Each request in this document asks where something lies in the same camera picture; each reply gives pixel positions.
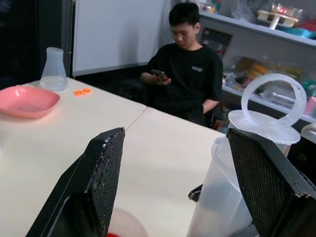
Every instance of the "clear plastic pitcher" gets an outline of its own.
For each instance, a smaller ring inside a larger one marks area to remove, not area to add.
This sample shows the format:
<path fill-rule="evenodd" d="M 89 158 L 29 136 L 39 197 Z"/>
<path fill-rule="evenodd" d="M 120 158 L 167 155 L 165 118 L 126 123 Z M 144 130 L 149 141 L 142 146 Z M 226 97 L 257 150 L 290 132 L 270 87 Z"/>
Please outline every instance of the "clear plastic pitcher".
<path fill-rule="evenodd" d="M 229 141 L 226 137 L 217 138 L 187 237 L 227 237 L 251 221 L 239 189 Z"/>
<path fill-rule="evenodd" d="M 252 92 L 274 80 L 290 83 L 296 96 L 292 111 L 279 120 L 247 109 Z M 266 137 L 287 155 L 289 147 L 300 140 L 300 134 L 291 125 L 303 115 L 305 106 L 306 93 L 297 81 L 281 74 L 260 76 L 245 89 L 241 99 L 242 110 L 229 113 L 230 127 Z M 251 220 L 239 189 L 229 141 L 225 136 L 220 137 L 212 146 L 212 161 L 187 237 L 227 237 L 247 227 Z"/>

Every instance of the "logo on shirt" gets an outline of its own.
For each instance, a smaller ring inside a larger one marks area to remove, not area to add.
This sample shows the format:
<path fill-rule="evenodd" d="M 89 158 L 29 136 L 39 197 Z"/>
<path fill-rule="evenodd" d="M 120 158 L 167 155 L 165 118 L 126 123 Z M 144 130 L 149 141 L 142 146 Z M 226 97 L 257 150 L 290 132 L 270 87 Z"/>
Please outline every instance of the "logo on shirt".
<path fill-rule="evenodd" d="M 194 70 L 194 71 L 197 71 L 197 72 L 203 72 L 203 68 L 198 68 L 198 67 L 195 67 L 195 66 L 192 66 L 192 69 Z"/>

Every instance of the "erlenmeyer flask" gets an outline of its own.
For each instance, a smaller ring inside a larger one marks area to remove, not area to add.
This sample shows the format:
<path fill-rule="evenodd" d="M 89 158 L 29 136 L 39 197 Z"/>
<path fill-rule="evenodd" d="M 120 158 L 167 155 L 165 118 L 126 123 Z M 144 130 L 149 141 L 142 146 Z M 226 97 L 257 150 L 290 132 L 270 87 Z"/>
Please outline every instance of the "erlenmeyer flask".
<path fill-rule="evenodd" d="M 41 75 L 40 86 L 46 90 L 61 91 L 67 87 L 67 76 L 63 63 L 64 51 L 48 47 L 46 64 Z"/>

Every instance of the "white table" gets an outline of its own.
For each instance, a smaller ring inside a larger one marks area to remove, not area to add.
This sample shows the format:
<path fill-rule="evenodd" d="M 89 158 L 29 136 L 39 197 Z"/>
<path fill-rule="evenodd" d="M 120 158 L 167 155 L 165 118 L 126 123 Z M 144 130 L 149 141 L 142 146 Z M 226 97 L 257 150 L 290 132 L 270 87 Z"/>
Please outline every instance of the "white table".
<path fill-rule="evenodd" d="M 74 96 L 90 88 L 91 94 Z M 61 174 L 99 133 L 128 129 L 146 106 L 70 79 L 41 119 L 0 114 L 0 236 L 23 237 Z"/>
<path fill-rule="evenodd" d="M 211 147 L 222 133 L 147 108 L 127 130 L 116 205 L 131 211 L 150 237 L 185 237 Z"/>
<path fill-rule="evenodd" d="M 92 93 L 76 97 L 78 89 Z M 0 115 L 0 236 L 23 237 L 61 174 L 100 132 L 126 128 L 116 204 L 151 237 L 183 237 L 221 133 L 69 80 L 46 117 Z"/>

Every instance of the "blue object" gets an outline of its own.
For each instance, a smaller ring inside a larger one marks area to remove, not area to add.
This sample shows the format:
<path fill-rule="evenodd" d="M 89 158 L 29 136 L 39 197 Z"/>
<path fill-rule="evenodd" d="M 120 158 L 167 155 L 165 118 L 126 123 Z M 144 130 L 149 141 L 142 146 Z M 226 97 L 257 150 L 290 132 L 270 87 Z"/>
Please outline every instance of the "blue object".
<path fill-rule="evenodd" d="M 292 35 L 300 36 L 303 38 L 316 38 L 316 32 L 306 30 L 304 28 L 286 28 L 286 27 L 279 27 L 280 31 L 287 32 Z"/>
<path fill-rule="evenodd" d="M 220 0 L 212 0 L 211 3 L 215 6 L 216 10 L 219 11 L 221 8 L 221 1 Z"/>

